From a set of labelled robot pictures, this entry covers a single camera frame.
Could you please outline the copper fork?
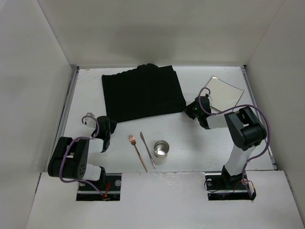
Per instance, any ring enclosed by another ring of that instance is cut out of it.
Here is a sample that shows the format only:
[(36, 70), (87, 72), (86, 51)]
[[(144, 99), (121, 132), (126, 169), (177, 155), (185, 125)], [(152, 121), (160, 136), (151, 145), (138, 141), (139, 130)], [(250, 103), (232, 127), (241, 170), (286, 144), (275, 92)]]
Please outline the copper fork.
[(138, 157), (139, 157), (139, 159), (140, 159), (140, 161), (141, 161), (145, 171), (148, 172), (147, 166), (146, 166), (146, 164), (145, 164), (145, 162), (144, 162), (144, 160), (143, 160), (143, 158), (142, 158), (142, 156), (141, 156), (141, 154), (140, 154), (140, 152), (139, 152), (139, 150), (137, 148), (135, 137), (133, 135), (129, 135), (129, 141), (130, 141), (131, 145), (133, 145), (135, 147), (136, 152), (138, 154)]

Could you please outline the square white plate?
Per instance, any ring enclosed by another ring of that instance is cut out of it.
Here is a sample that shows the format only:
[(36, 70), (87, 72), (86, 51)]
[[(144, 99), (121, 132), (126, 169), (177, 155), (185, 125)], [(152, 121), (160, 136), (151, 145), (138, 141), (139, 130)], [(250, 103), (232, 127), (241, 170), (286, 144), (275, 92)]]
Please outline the square white plate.
[(234, 87), (215, 76), (211, 77), (205, 87), (210, 89), (212, 108), (219, 112), (236, 107), (244, 93), (244, 90)]

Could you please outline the silver table knife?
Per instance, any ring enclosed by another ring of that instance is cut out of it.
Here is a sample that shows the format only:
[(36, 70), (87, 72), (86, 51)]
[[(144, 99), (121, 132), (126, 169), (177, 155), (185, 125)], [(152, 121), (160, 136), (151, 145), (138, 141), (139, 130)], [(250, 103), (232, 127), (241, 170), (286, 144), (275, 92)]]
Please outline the silver table knife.
[(147, 153), (148, 153), (148, 156), (149, 156), (149, 158), (150, 158), (150, 161), (151, 161), (151, 163), (152, 163), (153, 168), (156, 169), (156, 166), (155, 166), (155, 163), (154, 163), (154, 161), (153, 161), (152, 155), (151, 155), (150, 150), (149, 150), (149, 148), (148, 148), (148, 146), (147, 146), (147, 144), (146, 144), (146, 141), (145, 141), (145, 138), (144, 138), (142, 132), (140, 132), (140, 138), (141, 138), (141, 140), (142, 140), (143, 143), (144, 143), (144, 146), (145, 146), (145, 148), (146, 148), (146, 151), (147, 151)]

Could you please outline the black cloth placemat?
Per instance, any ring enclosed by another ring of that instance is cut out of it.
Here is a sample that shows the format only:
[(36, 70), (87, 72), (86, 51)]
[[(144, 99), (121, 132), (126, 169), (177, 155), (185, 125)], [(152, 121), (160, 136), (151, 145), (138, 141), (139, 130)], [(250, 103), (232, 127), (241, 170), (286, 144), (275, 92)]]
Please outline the black cloth placemat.
[(102, 76), (107, 116), (116, 122), (179, 113), (186, 107), (176, 71), (171, 65), (139, 65)]

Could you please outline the silver metal cup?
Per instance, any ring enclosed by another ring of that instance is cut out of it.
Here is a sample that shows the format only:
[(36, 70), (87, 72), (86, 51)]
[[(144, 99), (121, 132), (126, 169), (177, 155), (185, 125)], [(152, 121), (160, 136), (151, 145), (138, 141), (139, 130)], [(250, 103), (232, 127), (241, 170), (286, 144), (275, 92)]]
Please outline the silver metal cup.
[(164, 141), (160, 140), (154, 144), (154, 154), (159, 159), (165, 159), (169, 153), (170, 146)]

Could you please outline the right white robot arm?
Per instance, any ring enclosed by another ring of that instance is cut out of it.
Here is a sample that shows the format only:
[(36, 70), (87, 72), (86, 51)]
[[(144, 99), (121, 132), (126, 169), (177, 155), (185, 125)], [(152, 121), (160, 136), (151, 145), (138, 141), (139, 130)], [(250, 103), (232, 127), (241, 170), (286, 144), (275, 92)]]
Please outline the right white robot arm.
[(191, 119), (197, 119), (204, 129), (226, 128), (233, 141), (233, 149), (220, 176), (210, 183), (218, 189), (230, 189), (242, 181), (245, 166), (251, 153), (267, 137), (263, 124), (248, 106), (236, 112), (211, 113), (210, 101), (207, 96), (196, 98), (186, 106), (184, 112)]

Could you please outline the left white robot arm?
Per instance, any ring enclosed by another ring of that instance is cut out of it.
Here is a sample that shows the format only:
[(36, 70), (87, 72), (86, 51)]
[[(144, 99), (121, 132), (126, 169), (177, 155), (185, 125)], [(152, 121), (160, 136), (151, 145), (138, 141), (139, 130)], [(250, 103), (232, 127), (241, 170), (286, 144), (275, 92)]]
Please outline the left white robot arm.
[(107, 116), (95, 117), (92, 114), (85, 115), (81, 122), (93, 128), (91, 136), (60, 137), (48, 164), (48, 175), (67, 183), (73, 180), (104, 183), (105, 169), (89, 164), (88, 157), (108, 149), (117, 122)]

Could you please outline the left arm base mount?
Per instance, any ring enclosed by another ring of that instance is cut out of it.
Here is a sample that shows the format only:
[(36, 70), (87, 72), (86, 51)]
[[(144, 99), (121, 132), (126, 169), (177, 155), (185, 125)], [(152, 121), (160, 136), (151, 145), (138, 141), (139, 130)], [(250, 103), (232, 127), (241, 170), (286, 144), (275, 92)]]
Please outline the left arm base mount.
[(98, 188), (95, 190), (90, 184), (80, 183), (76, 201), (120, 201), (122, 175), (119, 173), (106, 174), (105, 183), (91, 181)]

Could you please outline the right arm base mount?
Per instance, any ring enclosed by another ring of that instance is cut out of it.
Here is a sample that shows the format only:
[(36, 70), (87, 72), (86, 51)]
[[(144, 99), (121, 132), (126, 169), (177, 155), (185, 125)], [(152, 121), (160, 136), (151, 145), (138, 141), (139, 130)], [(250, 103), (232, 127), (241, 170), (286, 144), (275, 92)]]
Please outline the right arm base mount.
[(227, 183), (221, 173), (206, 173), (204, 188), (207, 191), (209, 201), (225, 200), (250, 200), (256, 198), (256, 189), (246, 175), (244, 181), (237, 178), (236, 181)]

